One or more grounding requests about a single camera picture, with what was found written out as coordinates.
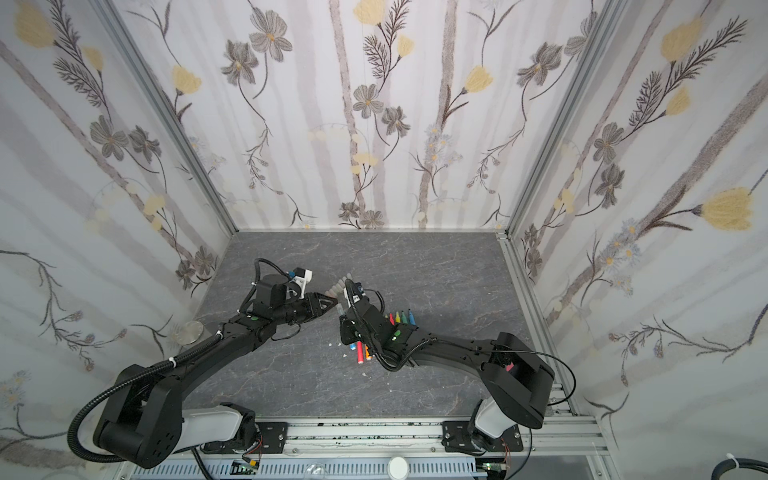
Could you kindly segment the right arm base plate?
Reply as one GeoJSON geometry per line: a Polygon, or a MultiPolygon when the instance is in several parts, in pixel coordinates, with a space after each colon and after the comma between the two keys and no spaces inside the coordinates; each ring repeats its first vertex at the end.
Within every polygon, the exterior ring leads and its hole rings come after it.
{"type": "Polygon", "coordinates": [[[441,427],[441,443],[449,453],[483,456],[524,450],[518,424],[491,398],[480,401],[469,420],[445,420],[441,427]]]}

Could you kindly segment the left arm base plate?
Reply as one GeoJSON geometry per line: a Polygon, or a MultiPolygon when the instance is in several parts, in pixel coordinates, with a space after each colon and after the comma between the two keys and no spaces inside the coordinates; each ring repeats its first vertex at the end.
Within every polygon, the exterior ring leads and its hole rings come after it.
{"type": "Polygon", "coordinates": [[[287,422],[247,420],[233,439],[205,443],[201,446],[201,451],[205,454],[281,454],[287,433],[287,422]]]}

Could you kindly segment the pink marker pen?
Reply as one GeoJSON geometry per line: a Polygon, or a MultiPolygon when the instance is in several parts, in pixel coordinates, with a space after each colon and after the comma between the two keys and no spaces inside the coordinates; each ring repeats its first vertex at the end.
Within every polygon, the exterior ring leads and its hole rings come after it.
{"type": "Polygon", "coordinates": [[[364,353],[364,347],[361,342],[356,342],[356,352],[357,352],[357,363],[363,364],[365,361],[365,353],[364,353]]]}

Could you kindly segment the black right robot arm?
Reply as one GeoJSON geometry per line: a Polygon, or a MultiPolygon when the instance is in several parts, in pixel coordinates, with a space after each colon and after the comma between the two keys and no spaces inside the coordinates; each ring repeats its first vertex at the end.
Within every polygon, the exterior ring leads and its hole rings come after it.
{"type": "Polygon", "coordinates": [[[540,429],[549,406],[554,370],[516,336],[491,340],[440,337],[426,328],[392,324],[366,300],[340,315],[344,344],[361,342],[389,372],[436,367],[478,378],[489,396],[472,415],[477,435],[499,438],[514,425],[540,429]]]}

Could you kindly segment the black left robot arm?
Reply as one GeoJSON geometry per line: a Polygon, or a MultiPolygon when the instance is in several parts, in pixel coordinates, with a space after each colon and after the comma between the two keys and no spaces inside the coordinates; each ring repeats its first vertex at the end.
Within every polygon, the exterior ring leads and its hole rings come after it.
{"type": "Polygon", "coordinates": [[[205,444],[234,450],[258,445],[252,410],[223,403],[187,410],[186,397],[231,362],[269,341],[280,325],[302,326],[331,311],[337,299],[307,292],[299,276],[253,285],[241,310],[210,338],[149,367],[132,365],[73,420],[70,449],[93,462],[127,461],[152,468],[170,455],[205,444]]]}

